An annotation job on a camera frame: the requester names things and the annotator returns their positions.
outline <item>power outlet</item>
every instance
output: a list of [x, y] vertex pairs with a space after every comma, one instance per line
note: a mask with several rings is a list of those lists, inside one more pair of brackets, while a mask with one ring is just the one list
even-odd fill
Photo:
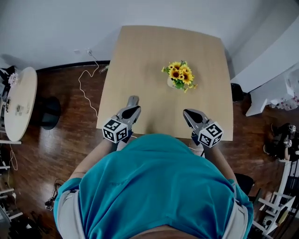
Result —
[[86, 48], [85, 51], [88, 55], [90, 55], [90, 56], [93, 55], [93, 51], [90, 48]]

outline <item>black stool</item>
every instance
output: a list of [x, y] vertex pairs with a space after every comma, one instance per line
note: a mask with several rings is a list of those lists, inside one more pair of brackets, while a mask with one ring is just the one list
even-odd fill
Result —
[[36, 98], [33, 111], [30, 124], [41, 126], [46, 130], [54, 128], [61, 115], [59, 100], [53, 96]]

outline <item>teal t-shirt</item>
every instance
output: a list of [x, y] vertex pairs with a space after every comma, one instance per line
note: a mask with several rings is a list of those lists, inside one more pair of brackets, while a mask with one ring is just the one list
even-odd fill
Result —
[[[207, 159], [194, 155], [181, 141], [149, 134], [113, 152], [86, 175], [65, 182], [54, 205], [67, 190], [79, 189], [85, 236], [91, 239], [133, 237], [169, 225], [198, 238], [221, 238], [234, 202], [229, 180]], [[253, 208], [236, 186], [237, 200]]]

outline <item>wall baseboard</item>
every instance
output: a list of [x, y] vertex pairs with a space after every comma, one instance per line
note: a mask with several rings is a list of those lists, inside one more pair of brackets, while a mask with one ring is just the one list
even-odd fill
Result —
[[[97, 64], [109, 65], [110, 61], [97, 61]], [[57, 65], [57, 66], [39, 69], [36, 72], [38, 73], [38, 72], [45, 72], [45, 71], [50, 71], [50, 70], [58, 70], [58, 69], [63, 69], [63, 68], [68, 68], [68, 67], [86, 66], [86, 65], [95, 65], [95, 63], [94, 63], [94, 61], [90, 61], [90, 62], [77, 62], [77, 63], [71, 63], [71, 64], [65, 64], [65, 65]]]

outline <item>white round table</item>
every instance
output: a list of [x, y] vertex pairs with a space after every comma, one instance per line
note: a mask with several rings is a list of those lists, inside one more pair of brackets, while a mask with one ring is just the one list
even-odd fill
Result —
[[4, 112], [4, 125], [8, 138], [19, 141], [28, 127], [36, 98], [37, 75], [32, 67], [19, 74], [20, 81], [10, 88], [8, 112]]

